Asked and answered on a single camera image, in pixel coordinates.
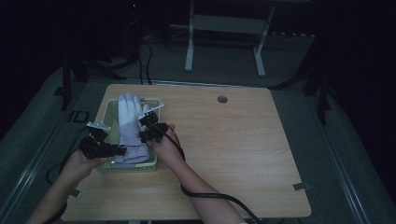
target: table hole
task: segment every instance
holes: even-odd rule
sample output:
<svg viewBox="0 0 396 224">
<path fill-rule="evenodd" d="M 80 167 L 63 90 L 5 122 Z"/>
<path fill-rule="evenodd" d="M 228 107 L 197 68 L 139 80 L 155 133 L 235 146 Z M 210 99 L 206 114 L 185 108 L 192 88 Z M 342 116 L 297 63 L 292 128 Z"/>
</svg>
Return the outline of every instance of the table hole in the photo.
<svg viewBox="0 0 396 224">
<path fill-rule="evenodd" d="M 225 104 L 225 103 L 228 102 L 228 98 L 227 98 L 227 96 L 220 95 L 220 96 L 218 97 L 218 101 L 219 101 L 220 103 L 222 103 L 222 104 Z"/>
</svg>

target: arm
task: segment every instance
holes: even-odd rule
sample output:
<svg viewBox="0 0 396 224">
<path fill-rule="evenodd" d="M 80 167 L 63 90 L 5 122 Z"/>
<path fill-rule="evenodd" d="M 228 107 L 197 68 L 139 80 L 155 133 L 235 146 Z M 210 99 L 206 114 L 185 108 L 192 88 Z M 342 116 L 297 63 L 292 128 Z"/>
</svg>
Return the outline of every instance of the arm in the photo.
<svg viewBox="0 0 396 224">
<path fill-rule="evenodd" d="M 70 192 L 77 187 L 78 182 L 89 175 L 93 167 L 102 164 L 105 160 L 87 160 L 81 150 L 73 153 L 26 224 L 44 223 L 50 220 L 64 206 Z"/>
<path fill-rule="evenodd" d="M 177 139 L 171 129 L 166 132 L 177 142 Z M 160 143 L 149 142 L 150 146 L 155 149 L 158 157 L 165 163 L 175 174 L 180 184 L 189 192 L 199 193 L 219 193 L 216 189 L 206 183 L 198 174 L 180 156 L 177 148 L 167 137 L 163 137 Z M 204 199 L 190 198 L 192 206 L 195 208 L 198 216 L 204 223 L 227 223 L 239 224 L 245 220 L 236 211 L 236 209 L 223 199 Z"/>
</svg>

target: glove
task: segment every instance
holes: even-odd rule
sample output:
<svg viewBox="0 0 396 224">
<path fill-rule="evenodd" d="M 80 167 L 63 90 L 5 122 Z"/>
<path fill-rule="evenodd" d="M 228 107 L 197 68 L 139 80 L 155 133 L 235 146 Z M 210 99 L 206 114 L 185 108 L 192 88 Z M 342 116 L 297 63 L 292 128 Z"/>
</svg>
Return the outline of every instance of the glove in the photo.
<svg viewBox="0 0 396 224">
<path fill-rule="evenodd" d="M 120 145 L 140 146 L 140 125 L 137 121 L 134 97 L 130 92 L 119 96 Z"/>
<path fill-rule="evenodd" d="M 149 149 L 146 145 L 127 147 L 124 156 L 114 156 L 113 161 L 119 163 L 138 163 L 149 159 Z"/>
<path fill-rule="evenodd" d="M 149 159 L 148 146 L 142 145 L 139 137 L 141 127 L 138 119 L 143 116 L 140 98 L 133 96 L 130 92 L 119 96 L 119 123 L 120 123 L 120 145 L 127 147 L 123 156 L 113 157 L 114 162 L 138 163 Z"/>
<path fill-rule="evenodd" d="M 149 106 L 149 105 L 144 105 L 144 106 L 143 106 L 143 114 L 146 114 L 150 109 L 151 109 L 151 106 Z"/>
</svg>

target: black cable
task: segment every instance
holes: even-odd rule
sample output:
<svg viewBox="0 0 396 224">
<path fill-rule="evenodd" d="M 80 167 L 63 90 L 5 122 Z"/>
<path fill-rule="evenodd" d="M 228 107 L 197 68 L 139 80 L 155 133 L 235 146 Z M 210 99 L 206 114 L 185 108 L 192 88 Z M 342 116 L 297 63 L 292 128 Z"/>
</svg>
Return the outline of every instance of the black cable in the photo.
<svg viewBox="0 0 396 224">
<path fill-rule="evenodd" d="M 151 78 L 149 76 L 149 62 L 151 61 L 152 48 L 144 41 L 142 41 L 142 44 L 147 46 L 148 49 L 149 49 L 148 63 L 146 64 L 146 76 L 147 76 L 148 84 L 152 85 Z"/>
<path fill-rule="evenodd" d="M 55 215 L 53 215 L 53 217 L 51 217 L 48 221 L 44 222 L 44 224 L 52 224 L 52 223 L 55 223 L 57 220 L 59 220 L 59 219 L 62 217 L 62 215 L 64 214 L 64 212 L 66 211 L 66 209 L 67 209 L 67 203 L 65 203 L 65 204 L 61 207 L 61 209 L 60 209 Z"/>
<path fill-rule="evenodd" d="M 49 170 L 48 170 L 47 173 L 46 173 L 46 180 L 47 180 L 47 182 L 48 182 L 50 185 L 53 184 L 53 181 L 50 180 L 50 174 L 51 174 L 52 171 L 53 171 L 55 168 L 57 168 L 58 166 L 61 166 L 61 163 L 60 163 L 60 162 L 57 163 L 57 164 L 55 164 L 55 165 L 53 165 L 51 168 L 49 168 Z"/>
<path fill-rule="evenodd" d="M 163 133 L 163 135 L 166 136 L 166 137 L 175 145 L 175 147 L 178 149 L 178 151 L 179 151 L 181 157 L 182 157 L 183 160 L 185 161 L 186 158 L 185 158 L 185 155 L 184 155 L 184 151 L 183 151 L 183 149 L 182 149 L 181 146 L 180 146 L 180 142 L 178 141 L 178 137 L 177 137 L 175 131 L 174 131 L 169 125 L 167 125 L 168 128 L 170 128 L 170 129 L 172 130 L 172 132 L 174 133 L 174 135 L 175 135 L 175 137 L 176 137 L 178 143 L 176 143 L 167 133 L 165 133 L 163 130 L 161 130 L 157 125 L 155 125 L 155 124 L 153 124 L 153 123 L 151 123 L 151 122 L 148 122 L 148 123 L 149 123 L 150 125 L 152 125 L 154 128 L 156 128 L 158 131 L 160 131 L 161 133 Z M 181 188 L 181 191 L 182 191 L 185 195 L 187 195 L 187 196 L 189 196 L 189 197 L 192 197 L 192 198 L 224 199 L 224 200 L 228 200 L 228 201 L 230 201 L 230 202 L 236 203 L 236 204 L 238 204 L 240 207 L 242 207 L 242 208 L 253 218 L 253 220 L 254 220 L 256 223 L 259 223 L 259 224 L 263 223 L 258 217 L 256 217 L 256 216 L 254 215 L 254 213 L 253 213 L 252 211 L 250 211 L 250 209 L 248 209 L 248 207 L 247 207 L 244 203 L 242 203 L 241 201 L 239 201 L 238 199 L 236 199 L 235 197 L 233 197 L 233 196 L 231 196 L 231 195 L 222 194 L 222 193 L 192 193 L 192 192 L 189 192 L 187 189 L 185 189 L 182 185 L 180 185 L 180 188 Z"/>
<path fill-rule="evenodd" d="M 148 45 L 147 43 L 145 43 L 144 41 L 142 41 L 142 44 L 145 45 L 146 47 L 148 47 L 149 49 L 149 56 L 148 56 L 148 62 L 146 63 L 146 65 L 143 65 L 142 63 L 142 57 L 139 54 L 138 59 L 139 59 L 139 75 L 140 75 L 140 83 L 143 85 L 143 71 L 146 72 L 146 79 L 148 81 L 149 85 L 152 85 L 152 81 L 151 78 L 149 76 L 149 63 L 151 62 L 151 56 L 152 56 L 152 48 L 150 45 Z"/>
</svg>

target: metal stand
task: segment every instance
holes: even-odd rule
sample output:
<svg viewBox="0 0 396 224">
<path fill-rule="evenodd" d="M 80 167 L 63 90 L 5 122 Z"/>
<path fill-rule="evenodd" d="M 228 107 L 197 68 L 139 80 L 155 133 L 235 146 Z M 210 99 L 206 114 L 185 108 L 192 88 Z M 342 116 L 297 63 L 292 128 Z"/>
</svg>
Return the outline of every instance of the metal stand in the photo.
<svg viewBox="0 0 396 224">
<path fill-rule="evenodd" d="M 266 20 L 194 15 L 194 0 L 190 0 L 190 31 L 185 71 L 192 71 L 192 60 L 194 54 L 194 30 L 235 32 L 261 36 L 259 45 L 253 49 L 253 53 L 256 61 L 258 76 L 265 77 L 264 65 L 262 63 L 262 47 L 264 45 L 265 38 L 268 35 L 268 29 L 274 16 L 274 12 L 275 7 L 271 7 Z"/>
</svg>

